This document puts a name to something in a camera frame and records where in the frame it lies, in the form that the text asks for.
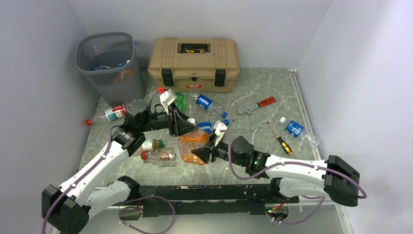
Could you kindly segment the blue label bottle white cap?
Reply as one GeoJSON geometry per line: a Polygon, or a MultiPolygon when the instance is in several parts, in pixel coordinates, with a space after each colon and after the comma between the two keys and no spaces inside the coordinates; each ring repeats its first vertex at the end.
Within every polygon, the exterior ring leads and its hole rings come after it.
{"type": "Polygon", "coordinates": [[[285,117],[281,117],[279,122],[285,127],[284,129],[288,134],[295,138],[300,138],[301,140],[308,143],[313,149],[318,148],[321,144],[321,140],[311,133],[307,128],[303,127],[299,123],[293,120],[287,120],[285,117]]]}

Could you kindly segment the clear bottle blue label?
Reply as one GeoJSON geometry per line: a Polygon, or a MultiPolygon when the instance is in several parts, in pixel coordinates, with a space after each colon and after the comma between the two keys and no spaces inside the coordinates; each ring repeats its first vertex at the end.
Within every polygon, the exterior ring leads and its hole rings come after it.
{"type": "Polygon", "coordinates": [[[99,66],[92,67],[91,71],[101,71],[101,70],[109,70],[109,69],[119,68],[119,67],[125,66],[129,62],[130,62],[130,60],[127,60],[126,62],[120,63],[117,66],[99,65],[99,66]]]}

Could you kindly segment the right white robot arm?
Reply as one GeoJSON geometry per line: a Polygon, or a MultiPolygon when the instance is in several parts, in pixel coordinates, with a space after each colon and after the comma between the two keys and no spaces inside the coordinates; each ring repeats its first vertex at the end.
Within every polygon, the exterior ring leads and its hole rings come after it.
{"type": "Polygon", "coordinates": [[[359,185],[360,173],[338,156],[330,155],[327,160],[284,158],[255,150],[242,136],[231,145],[209,142],[191,152],[204,163],[221,158],[244,167],[248,179],[270,179],[268,195],[274,202],[295,196],[321,196],[339,205],[356,207],[359,199],[367,197],[359,185]]]}

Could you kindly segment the green plastic bottle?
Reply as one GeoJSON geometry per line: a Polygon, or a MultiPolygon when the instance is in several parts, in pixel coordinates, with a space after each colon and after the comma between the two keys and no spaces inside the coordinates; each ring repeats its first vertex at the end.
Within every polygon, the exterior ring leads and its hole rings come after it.
{"type": "Polygon", "coordinates": [[[183,93],[176,93],[177,99],[175,100],[176,107],[179,111],[185,112],[186,104],[185,104],[185,95],[183,93]]]}

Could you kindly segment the orange label bottle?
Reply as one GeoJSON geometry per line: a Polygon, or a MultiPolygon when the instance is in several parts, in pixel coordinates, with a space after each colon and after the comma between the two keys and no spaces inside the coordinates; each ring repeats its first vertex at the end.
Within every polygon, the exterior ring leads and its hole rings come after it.
{"type": "Polygon", "coordinates": [[[203,130],[189,132],[178,137],[178,149],[181,159],[185,163],[204,165],[205,163],[191,151],[206,146],[209,134],[203,130]]]}
{"type": "Polygon", "coordinates": [[[120,84],[127,82],[136,76],[136,71],[134,69],[124,69],[113,74],[113,78],[110,84],[120,84]]]}

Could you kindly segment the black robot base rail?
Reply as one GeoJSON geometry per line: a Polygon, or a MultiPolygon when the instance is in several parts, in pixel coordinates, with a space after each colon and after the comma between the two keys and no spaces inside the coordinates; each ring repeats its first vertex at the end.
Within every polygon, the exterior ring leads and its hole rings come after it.
{"type": "Polygon", "coordinates": [[[267,204],[296,202],[297,198],[286,198],[276,188],[278,179],[269,184],[234,185],[189,185],[189,186],[141,186],[132,178],[124,175],[118,181],[126,183],[131,193],[122,205],[141,202],[143,217],[161,215],[203,215],[249,213],[262,215],[267,204]]]}

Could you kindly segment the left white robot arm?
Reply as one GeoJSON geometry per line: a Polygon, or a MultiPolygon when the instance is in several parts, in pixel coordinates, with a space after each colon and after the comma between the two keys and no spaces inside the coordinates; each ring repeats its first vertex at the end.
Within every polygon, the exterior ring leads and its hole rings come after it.
{"type": "Polygon", "coordinates": [[[47,224],[62,234],[78,234],[93,216],[107,207],[123,201],[132,205],[142,199],[140,184],[128,176],[120,177],[105,189],[95,189],[114,168],[140,148],[146,140],[145,132],[167,129],[171,136],[179,137],[198,129],[173,101],[161,105],[163,112],[152,112],[143,99],[130,102],[125,108],[124,123],[109,130],[103,149],[68,180],[43,190],[42,234],[47,224]]]}

